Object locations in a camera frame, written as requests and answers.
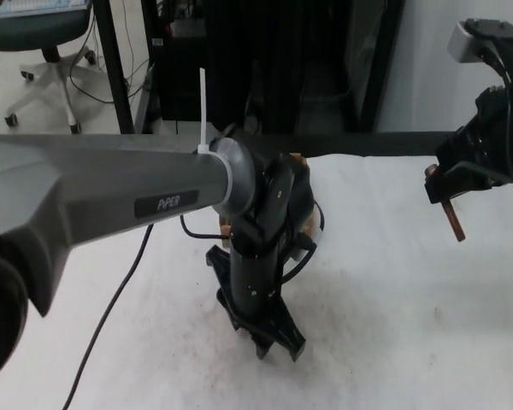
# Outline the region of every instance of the white wall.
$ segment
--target white wall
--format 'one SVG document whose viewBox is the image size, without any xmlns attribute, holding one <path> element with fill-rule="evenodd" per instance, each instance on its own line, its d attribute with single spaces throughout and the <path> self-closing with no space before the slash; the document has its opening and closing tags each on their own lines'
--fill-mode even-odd
<svg viewBox="0 0 513 410">
<path fill-rule="evenodd" d="M 513 0 L 406 0 L 378 131 L 450 131 L 475 114 L 475 99 L 501 80 L 484 64 L 459 64 L 446 50 L 457 21 L 506 20 Z"/>
</svg>

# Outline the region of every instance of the black pole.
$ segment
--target black pole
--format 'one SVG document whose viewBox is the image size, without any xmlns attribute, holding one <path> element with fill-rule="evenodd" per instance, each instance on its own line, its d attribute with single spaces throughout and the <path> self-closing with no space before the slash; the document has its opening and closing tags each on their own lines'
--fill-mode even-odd
<svg viewBox="0 0 513 410">
<path fill-rule="evenodd" d="M 403 9 L 404 0 L 389 0 L 382 15 L 369 82 L 361 110 L 360 132 L 372 132 L 376 125 L 376 117 L 380 109 Z"/>
<path fill-rule="evenodd" d="M 127 85 L 123 68 L 121 67 L 120 51 L 118 50 L 118 40 L 112 18 L 109 0 L 95 0 L 93 2 L 93 12 L 97 19 L 101 45 L 103 46 L 104 61 L 106 62 L 107 72 L 109 74 L 110 89 L 116 108 L 116 116 L 120 133 L 134 134 L 135 126 L 129 107 L 129 98 L 127 97 Z"/>
</svg>

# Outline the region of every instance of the piper logo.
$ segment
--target piper logo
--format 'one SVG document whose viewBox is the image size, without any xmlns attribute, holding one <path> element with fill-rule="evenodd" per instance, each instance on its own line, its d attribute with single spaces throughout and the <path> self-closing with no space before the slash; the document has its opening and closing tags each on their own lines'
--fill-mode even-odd
<svg viewBox="0 0 513 410">
<path fill-rule="evenodd" d="M 135 200 L 135 218 L 177 212 L 198 203 L 199 191 L 166 192 L 159 196 L 147 196 Z"/>
<path fill-rule="evenodd" d="M 166 199 L 160 199 L 157 203 L 156 211 L 165 211 L 166 209 L 175 208 L 179 206 L 180 195 L 170 196 Z"/>
</svg>

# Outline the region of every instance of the chair wheel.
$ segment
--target chair wheel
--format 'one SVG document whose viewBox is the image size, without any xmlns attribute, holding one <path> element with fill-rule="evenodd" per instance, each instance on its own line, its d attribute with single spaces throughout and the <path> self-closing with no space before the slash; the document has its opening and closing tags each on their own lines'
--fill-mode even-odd
<svg viewBox="0 0 513 410">
<path fill-rule="evenodd" d="M 27 81 L 34 81 L 34 74 L 26 71 L 21 71 L 21 76 Z"/>
<path fill-rule="evenodd" d="M 94 66 L 95 64 L 97 64 L 97 57 L 95 56 L 95 51 L 89 50 L 85 53 L 84 57 L 87 60 L 87 62 L 89 62 L 90 66 Z"/>
<path fill-rule="evenodd" d="M 74 126 L 70 126 L 70 132 L 73 134 L 81 134 L 82 125 L 79 122 L 77 122 Z"/>
<path fill-rule="evenodd" d="M 8 124 L 8 127 L 17 126 L 17 115 L 12 114 L 9 117 L 4 118 L 6 120 L 6 124 Z"/>
</svg>

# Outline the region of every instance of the robotic arm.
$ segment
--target robotic arm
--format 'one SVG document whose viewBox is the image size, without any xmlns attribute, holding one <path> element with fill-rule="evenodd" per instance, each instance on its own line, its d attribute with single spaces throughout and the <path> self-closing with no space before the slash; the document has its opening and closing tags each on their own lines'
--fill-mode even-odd
<svg viewBox="0 0 513 410">
<path fill-rule="evenodd" d="M 481 93 L 477 115 L 437 148 L 439 165 L 426 172 L 430 202 L 443 203 L 458 240 L 463 240 L 450 199 L 513 183 L 513 26 L 499 20 L 460 22 L 449 52 L 461 63 L 486 63 L 504 80 L 504 87 Z"/>
<path fill-rule="evenodd" d="M 213 248 L 207 259 L 234 328 L 251 333 L 259 357 L 276 342 L 295 360 L 304 338 L 280 297 L 282 268 L 314 199 L 289 155 L 231 138 L 210 155 L 0 143 L 0 368 L 27 300 L 48 313 L 74 246 L 208 206 L 231 220 L 230 255 Z"/>
</svg>

